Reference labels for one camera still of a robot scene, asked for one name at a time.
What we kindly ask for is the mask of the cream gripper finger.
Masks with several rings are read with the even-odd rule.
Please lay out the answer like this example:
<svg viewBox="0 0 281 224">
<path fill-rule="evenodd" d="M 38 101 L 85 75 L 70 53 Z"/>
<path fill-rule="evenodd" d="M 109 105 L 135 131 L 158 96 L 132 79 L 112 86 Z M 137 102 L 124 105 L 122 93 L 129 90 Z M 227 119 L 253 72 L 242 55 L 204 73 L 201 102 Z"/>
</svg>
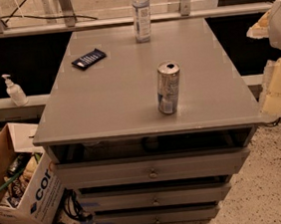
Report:
<svg viewBox="0 0 281 224">
<path fill-rule="evenodd" d="M 259 97 L 263 114 L 281 116 L 281 58 L 267 61 L 262 77 L 262 92 Z"/>
<path fill-rule="evenodd" d="M 269 15 L 270 11 L 268 10 L 266 13 L 263 14 L 259 20 L 249 28 L 246 35 L 248 38 L 253 39 L 261 39 L 261 38 L 268 38 L 268 26 L 269 26 Z"/>
</svg>

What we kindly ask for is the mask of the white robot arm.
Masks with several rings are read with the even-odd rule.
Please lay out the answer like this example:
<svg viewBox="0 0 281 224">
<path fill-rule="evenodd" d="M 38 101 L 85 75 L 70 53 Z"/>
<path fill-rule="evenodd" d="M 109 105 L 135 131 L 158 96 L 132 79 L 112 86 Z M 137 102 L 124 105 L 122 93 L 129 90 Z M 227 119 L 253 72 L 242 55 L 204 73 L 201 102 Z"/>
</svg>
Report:
<svg viewBox="0 0 281 224">
<path fill-rule="evenodd" d="M 281 50 L 281 0 L 273 6 L 247 31 L 249 38 L 268 38 L 271 47 Z M 281 116 L 281 57 L 267 61 L 262 77 L 262 92 L 259 97 L 262 114 Z"/>
</svg>

